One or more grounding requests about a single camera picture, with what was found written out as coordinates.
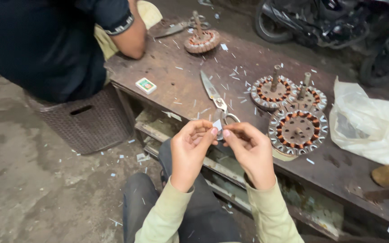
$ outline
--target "wicker stool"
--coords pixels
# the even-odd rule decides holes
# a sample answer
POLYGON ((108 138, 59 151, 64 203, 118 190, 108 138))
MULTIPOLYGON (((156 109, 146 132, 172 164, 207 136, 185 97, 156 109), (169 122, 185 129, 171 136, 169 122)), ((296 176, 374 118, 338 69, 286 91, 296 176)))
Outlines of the wicker stool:
POLYGON ((40 100, 26 91, 25 97, 27 104, 78 153, 109 148, 133 134, 112 85, 107 85, 91 98, 63 104, 40 100))

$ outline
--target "shirt sleeve cuff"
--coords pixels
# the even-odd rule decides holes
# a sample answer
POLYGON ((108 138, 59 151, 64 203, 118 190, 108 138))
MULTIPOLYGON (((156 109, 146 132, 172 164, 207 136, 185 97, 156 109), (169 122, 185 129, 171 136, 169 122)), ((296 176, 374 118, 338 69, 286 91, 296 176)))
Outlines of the shirt sleeve cuff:
POLYGON ((158 212, 161 212, 166 215, 172 215, 173 217, 178 217, 179 215, 184 215, 187 208, 187 204, 192 198, 195 188, 192 186, 187 193, 183 193, 172 186, 169 180, 163 189, 162 194, 159 197, 159 200, 156 202, 156 207, 158 212))
POLYGON ((268 190, 257 190, 253 188, 245 178, 247 194, 251 204, 259 211, 269 215, 275 215, 282 213, 286 208, 283 196, 280 191, 280 187, 277 182, 274 186, 268 190))

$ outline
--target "white plastic bag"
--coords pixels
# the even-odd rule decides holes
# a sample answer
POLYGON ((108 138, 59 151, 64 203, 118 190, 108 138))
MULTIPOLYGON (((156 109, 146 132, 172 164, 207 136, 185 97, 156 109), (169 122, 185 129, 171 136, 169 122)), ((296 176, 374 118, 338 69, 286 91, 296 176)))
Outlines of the white plastic bag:
POLYGON ((389 165, 389 101, 371 99, 356 83, 334 84, 331 139, 342 149, 389 165))

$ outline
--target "light green sleeve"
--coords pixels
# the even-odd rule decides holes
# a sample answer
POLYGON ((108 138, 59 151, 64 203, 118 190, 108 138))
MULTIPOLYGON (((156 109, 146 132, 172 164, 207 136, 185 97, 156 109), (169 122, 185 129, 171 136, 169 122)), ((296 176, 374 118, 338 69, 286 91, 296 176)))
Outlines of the light green sleeve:
POLYGON ((260 242, 304 243, 289 215, 277 178, 269 190, 256 190, 247 181, 246 188, 260 242))
POLYGON ((175 189, 168 180, 162 194, 151 208, 142 228, 136 233, 135 243, 178 243, 178 228, 194 188, 188 193, 175 189))

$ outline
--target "hand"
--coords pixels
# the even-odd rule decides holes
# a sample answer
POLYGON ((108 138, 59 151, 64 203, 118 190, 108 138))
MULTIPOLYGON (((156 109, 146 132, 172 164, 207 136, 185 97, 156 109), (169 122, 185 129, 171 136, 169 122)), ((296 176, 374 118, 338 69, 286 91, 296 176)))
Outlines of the hand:
POLYGON ((236 159, 258 190, 268 190, 275 184, 270 139, 249 123, 224 126, 224 146, 230 146, 236 159))
POLYGON ((172 177, 170 183, 186 193, 201 171, 210 145, 217 145, 218 129, 206 120, 190 121, 170 142, 172 177))

